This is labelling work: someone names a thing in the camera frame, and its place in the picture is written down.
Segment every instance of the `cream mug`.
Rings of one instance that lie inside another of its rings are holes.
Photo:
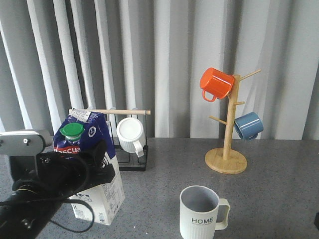
[[[121,120],[116,128],[120,145],[128,153],[136,153],[138,157],[144,155],[145,134],[142,123],[136,118]]]
[[[210,188],[189,186],[180,193],[179,200],[179,230],[184,239],[212,239],[215,230],[228,226],[229,203]],[[220,206],[226,206],[226,210],[223,221],[217,223]]]

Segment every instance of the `black cable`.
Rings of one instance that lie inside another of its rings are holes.
[[[67,230],[69,232],[73,232],[73,233],[84,233],[84,232],[87,232],[88,230],[90,230],[92,228],[92,226],[94,224],[95,216],[94,216],[94,211],[93,211],[92,207],[87,202],[84,202],[84,201],[78,200],[78,199],[66,199],[66,200],[63,201],[63,203],[82,204],[83,206],[87,207],[90,210],[91,214],[92,214],[92,220],[91,220],[91,223],[89,224],[89,226],[86,229],[84,229],[84,230],[76,231],[76,230],[69,229],[69,228],[67,228],[65,226],[62,226],[61,224],[59,224],[59,223],[57,223],[57,222],[55,222],[53,220],[49,220],[50,222],[52,222],[53,224],[65,229],[65,230]]]

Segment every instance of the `green cap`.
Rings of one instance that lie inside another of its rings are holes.
[[[61,134],[63,134],[66,139],[72,141],[78,140],[83,131],[84,127],[80,123],[68,123],[65,127],[60,129]]]

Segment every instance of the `carton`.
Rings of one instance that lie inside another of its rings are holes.
[[[123,184],[121,180],[118,160],[116,156],[109,160],[115,171],[115,176],[111,183],[98,185],[87,189],[70,197],[70,199],[80,199],[87,202],[93,209],[95,222],[110,225],[125,199]],[[72,204],[76,218],[87,221],[92,220],[92,214],[88,208],[81,204]]]

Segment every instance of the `gray countertop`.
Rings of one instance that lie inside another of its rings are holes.
[[[248,161],[247,169],[225,175],[205,164],[207,151],[222,147],[220,139],[150,138],[145,172],[121,172],[126,198],[110,226],[94,224],[75,234],[52,223],[38,239],[182,239],[179,194],[190,185],[213,189],[228,199],[228,228],[215,239],[315,239],[319,212],[319,141],[233,140],[232,149]],[[0,200],[11,193],[0,161]],[[73,229],[87,221],[75,219],[63,205],[53,220]]]

